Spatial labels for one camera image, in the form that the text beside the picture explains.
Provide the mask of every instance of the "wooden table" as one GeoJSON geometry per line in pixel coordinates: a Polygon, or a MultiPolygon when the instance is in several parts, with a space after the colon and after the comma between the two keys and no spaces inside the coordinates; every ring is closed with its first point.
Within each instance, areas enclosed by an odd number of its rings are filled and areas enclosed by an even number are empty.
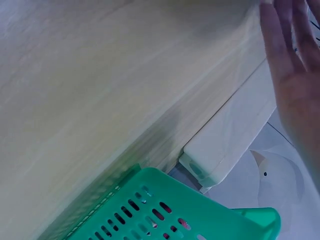
{"type": "Polygon", "coordinates": [[[265,59],[253,2],[2,1],[0,238],[54,239],[132,165],[169,171],[265,59]]]}

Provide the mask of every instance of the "green plastic basket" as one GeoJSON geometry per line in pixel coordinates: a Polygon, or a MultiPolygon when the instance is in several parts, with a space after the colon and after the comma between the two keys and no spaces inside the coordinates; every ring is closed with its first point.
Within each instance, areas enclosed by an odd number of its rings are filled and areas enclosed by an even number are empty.
{"type": "Polygon", "coordinates": [[[155,168],[134,175],[69,240],[275,240],[273,208],[228,209],[155,168]]]}

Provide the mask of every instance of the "white floor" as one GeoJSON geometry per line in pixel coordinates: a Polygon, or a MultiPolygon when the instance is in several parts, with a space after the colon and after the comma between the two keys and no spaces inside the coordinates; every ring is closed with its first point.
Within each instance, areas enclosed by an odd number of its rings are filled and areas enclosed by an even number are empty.
{"type": "MultiPolygon", "coordinates": [[[[170,175],[199,189],[181,165],[170,175]]],[[[279,240],[320,239],[320,197],[275,112],[237,165],[206,195],[228,208],[273,207],[282,220],[279,240]]]]}

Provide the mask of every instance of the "hand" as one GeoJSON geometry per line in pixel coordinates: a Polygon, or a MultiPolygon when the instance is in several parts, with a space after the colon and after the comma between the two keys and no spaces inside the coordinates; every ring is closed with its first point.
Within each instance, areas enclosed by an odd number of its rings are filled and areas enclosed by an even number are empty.
{"type": "Polygon", "coordinates": [[[260,20],[280,118],[320,192],[320,50],[307,16],[308,4],[320,23],[320,0],[268,2],[260,20]]]}

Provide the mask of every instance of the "light wood surface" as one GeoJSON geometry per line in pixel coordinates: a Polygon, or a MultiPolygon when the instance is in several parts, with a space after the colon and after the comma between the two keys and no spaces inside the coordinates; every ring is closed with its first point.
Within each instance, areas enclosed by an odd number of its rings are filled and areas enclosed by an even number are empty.
{"type": "Polygon", "coordinates": [[[203,186],[201,192],[225,179],[275,108],[271,73],[264,60],[183,148],[179,161],[203,186]]]}
{"type": "Polygon", "coordinates": [[[111,176],[168,171],[264,60],[253,2],[2,1],[0,238],[53,239],[111,176]]]}

